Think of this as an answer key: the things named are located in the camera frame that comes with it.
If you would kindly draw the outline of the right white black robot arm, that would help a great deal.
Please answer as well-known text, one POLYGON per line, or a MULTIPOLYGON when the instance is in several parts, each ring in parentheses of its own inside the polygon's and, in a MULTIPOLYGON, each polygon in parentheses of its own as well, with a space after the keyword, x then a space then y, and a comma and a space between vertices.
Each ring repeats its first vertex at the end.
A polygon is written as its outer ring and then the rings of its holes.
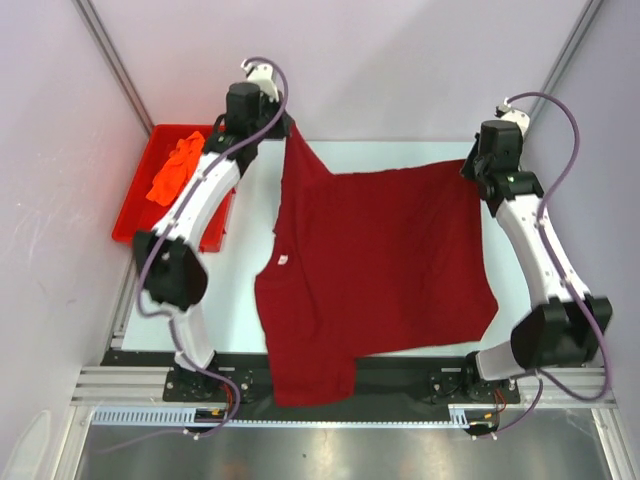
POLYGON ((473 401, 493 394, 497 380, 593 360, 613 314, 610 301, 593 296, 573 269, 537 176, 520 167, 523 146, 518 123, 485 121, 461 169, 509 239, 531 304, 507 341, 470 354, 474 368, 461 376, 461 388, 473 401))

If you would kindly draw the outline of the dark red t shirt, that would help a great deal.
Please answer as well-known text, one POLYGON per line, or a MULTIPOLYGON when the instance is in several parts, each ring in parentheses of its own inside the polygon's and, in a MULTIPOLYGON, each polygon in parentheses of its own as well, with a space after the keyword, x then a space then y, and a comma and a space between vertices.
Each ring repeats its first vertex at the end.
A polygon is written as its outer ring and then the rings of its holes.
POLYGON ((278 406, 349 398, 361 357, 483 337, 498 303, 461 166, 333 173, 291 132, 273 251, 255 280, 278 406))

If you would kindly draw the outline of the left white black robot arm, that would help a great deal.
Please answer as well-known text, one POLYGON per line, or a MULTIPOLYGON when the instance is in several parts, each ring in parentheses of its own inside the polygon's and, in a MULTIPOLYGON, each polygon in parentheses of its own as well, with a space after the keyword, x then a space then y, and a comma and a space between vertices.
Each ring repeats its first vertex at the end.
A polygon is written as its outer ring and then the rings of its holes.
POLYGON ((208 287, 201 240, 222 201, 257 158, 259 144, 289 134, 287 100, 285 86, 232 84, 226 111, 216 119, 186 187, 150 230, 133 237, 138 311, 145 318, 167 320, 174 361, 190 370, 185 388, 199 400, 213 398, 220 388, 219 374, 208 368, 215 348, 201 307, 208 287))

